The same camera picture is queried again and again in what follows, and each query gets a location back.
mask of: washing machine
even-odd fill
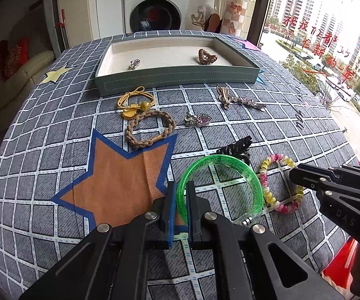
[[[184,29],[188,0],[124,0],[126,33]]]

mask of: orange star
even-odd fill
[[[93,130],[88,170],[51,200],[86,216],[90,229],[129,223],[166,194],[163,183],[176,137],[126,152]]]

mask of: green bracelet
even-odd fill
[[[259,183],[259,179],[253,170],[237,158],[224,154],[211,154],[202,159],[199,159],[191,166],[189,166],[184,175],[181,177],[180,183],[177,186],[177,210],[185,224],[187,224],[187,208],[185,207],[184,203],[185,185],[194,172],[208,165],[223,165],[235,169],[241,176],[246,179],[249,188],[251,189],[252,207],[245,214],[241,215],[237,220],[235,220],[235,223],[239,224],[248,217],[254,218],[261,212],[263,206],[262,186]]]

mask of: checkered tablecloth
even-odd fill
[[[49,70],[75,67],[57,83],[38,85],[18,112],[0,149],[0,286],[13,298],[30,287],[88,234],[90,223],[51,198],[87,169],[92,129],[126,151],[124,121],[117,96],[100,98],[91,79],[111,42],[156,35],[212,35],[190,31],[136,33],[84,43],[65,51]],[[287,70],[259,51],[243,48],[228,36],[214,34],[241,51],[263,69],[263,83],[225,83],[236,96],[267,104],[267,112],[232,105],[223,110],[216,84],[192,84],[151,89],[156,108],[170,112],[177,122],[177,142],[167,172],[179,181],[195,160],[221,146],[251,135],[254,168],[270,153],[284,153],[295,162],[321,167],[355,163],[357,159],[334,120]],[[207,127],[184,125],[187,110],[213,117]],[[156,118],[141,122],[137,138],[163,129]],[[269,185],[279,201],[295,188],[288,168],[272,167]],[[197,180],[199,196],[214,211],[235,219],[248,202],[238,177],[206,168]],[[301,208],[292,215],[263,211],[258,219],[314,270],[322,270],[344,244],[347,235],[321,216],[314,192],[305,191]],[[214,299],[212,252],[193,251],[187,235],[175,236],[168,251],[152,251],[148,267],[147,299]]]

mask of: shallow box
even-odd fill
[[[200,65],[203,48],[217,56],[210,65]],[[141,62],[129,70],[130,61]],[[145,89],[190,83],[255,83],[259,67],[245,55],[216,37],[167,36],[112,43],[103,53],[95,83],[101,97]]]

